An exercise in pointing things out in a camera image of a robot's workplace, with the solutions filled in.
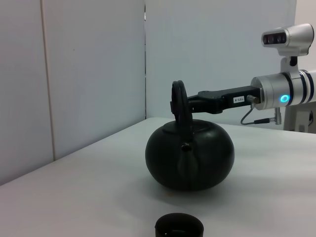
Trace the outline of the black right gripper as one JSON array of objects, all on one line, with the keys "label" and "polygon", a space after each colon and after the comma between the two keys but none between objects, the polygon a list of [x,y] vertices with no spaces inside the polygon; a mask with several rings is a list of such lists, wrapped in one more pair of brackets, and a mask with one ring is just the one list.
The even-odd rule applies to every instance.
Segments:
[{"label": "black right gripper", "polygon": [[[260,101],[260,89],[253,86],[243,86],[218,91],[200,91],[197,95],[189,96],[190,113],[220,114],[226,109],[250,105],[247,96],[254,96]],[[171,112],[179,115],[176,102],[170,101]]]}]

